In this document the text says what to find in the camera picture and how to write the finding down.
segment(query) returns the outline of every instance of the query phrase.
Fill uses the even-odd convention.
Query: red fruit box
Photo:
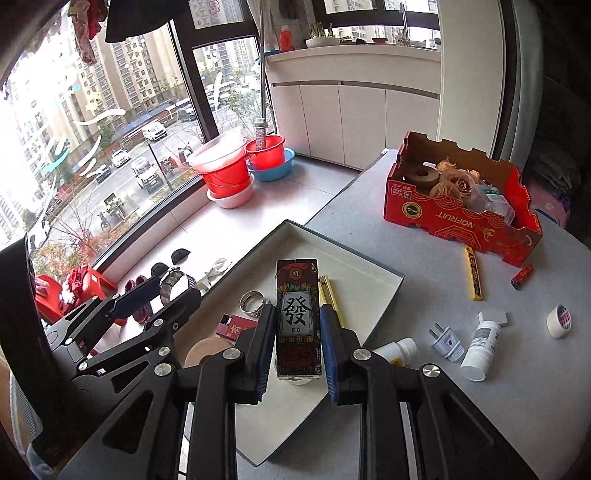
[[[505,195],[515,211],[511,226],[497,213],[472,212],[461,201],[446,196],[432,199],[403,181],[406,171],[423,162],[437,164],[447,157],[456,168],[477,170],[482,179]],[[479,252],[497,253],[503,262],[519,267],[542,238],[540,222],[530,212],[530,200],[513,164],[491,160],[480,150],[463,150],[449,140],[435,142],[426,135],[408,132],[388,175],[384,219],[418,226],[431,235],[458,240]]]

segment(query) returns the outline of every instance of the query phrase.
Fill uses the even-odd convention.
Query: black cloth
[[[111,0],[107,20],[107,43],[152,32],[182,14],[187,0]]]

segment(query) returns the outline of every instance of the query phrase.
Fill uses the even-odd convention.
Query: red lighter
[[[519,273],[511,279],[511,285],[513,285],[513,288],[519,290],[521,288],[521,284],[527,280],[533,271],[534,267],[531,265],[526,265],[521,270],[519,270]]]

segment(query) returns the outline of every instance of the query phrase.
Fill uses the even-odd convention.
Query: wall
[[[505,68],[498,0],[439,0],[441,103],[438,138],[490,154]]]

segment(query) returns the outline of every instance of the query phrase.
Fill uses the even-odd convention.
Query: cabinet door
[[[363,170],[386,146],[386,91],[339,85],[345,165]]]
[[[310,155],[300,86],[271,87],[270,91],[277,131],[285,137],[285,146],[296,153]]]
[[[437,137],[439,100],[414,93],[386,90],[386,148],[402,145],[408,131]]]
[[[338,85],[300,85],[310,155],[345,163]]]

